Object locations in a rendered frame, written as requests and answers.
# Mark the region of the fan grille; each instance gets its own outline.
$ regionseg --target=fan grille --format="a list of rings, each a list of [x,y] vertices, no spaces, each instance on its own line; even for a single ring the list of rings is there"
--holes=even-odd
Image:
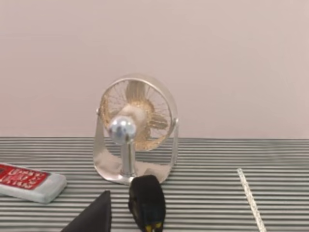
[[[103,94],[100,116],[105,129],[128,104],[141,108],[147,114],[146,126],[140,128],[135,138],[137,151],[152,150],[169,137],[172,127],[169,104],[159,91],[140,80],[122,80]]]

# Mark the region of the white strip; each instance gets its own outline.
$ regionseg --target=white strip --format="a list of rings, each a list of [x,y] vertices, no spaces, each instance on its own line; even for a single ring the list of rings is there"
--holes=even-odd
[[[240,177],[240,181],[242,183],[242,187],[243,187],[243,189],[245,191],[248,203],[250,205],[251,211],[252,211],[253,216],[255,218],[256,225],[257,225],[257,227],[259,229],[259,232],[267,232],[266,228],[264,226],[263,220],[261,218],[261,215],[259,213],[259,210],[257,208],[257,205],[255,203],[254,197],[253,197],[253,195],[251,193],[249,184],[248,184],[248,182],[246,180],[245,174],[243,173],[241,168],[238,168],[237,172],[238,172],[238,175]]]

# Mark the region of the black object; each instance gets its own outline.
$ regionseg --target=black object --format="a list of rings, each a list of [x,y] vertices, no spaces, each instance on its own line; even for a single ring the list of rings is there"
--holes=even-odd
[[[111,192],[105,191],[61,232],[110,232]]]
[[[142,232],[161,232],[166,214],[163,190],[154,175],[135,177],[129,189],[129,210]]]

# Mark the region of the striped tablecloth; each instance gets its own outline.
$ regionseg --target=striped tablecloth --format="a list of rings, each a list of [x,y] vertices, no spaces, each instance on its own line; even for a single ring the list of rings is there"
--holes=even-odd
[[[0,196],[0,232],[58,232],[107,189],[112,232],[138,232],[127,208],[127,186],[96,173],[92,143],[92,138],[0,138],[0,162],[68,179],[49,205]],[[169,145],[137,158],[168,161]],[[180,139],[177,165],[162,185],[165,231],[257,232],[237,168],[247,177],[268,232],[309,232],[309,141],[207,139]]]

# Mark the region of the fan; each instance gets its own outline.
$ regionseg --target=fan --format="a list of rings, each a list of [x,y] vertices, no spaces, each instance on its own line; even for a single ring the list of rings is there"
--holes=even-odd
[[[103,178],[123,184],[146,174],[167,178],[177,159],[178,118],[173,97],[158,80],[138,73],[121,77],[106,89],[97,114],[93,156]],[[121,147],[121,157],[106,147],[104,131]],[[172,134],[169,165],[135,160],[135,151],[149,152]]]

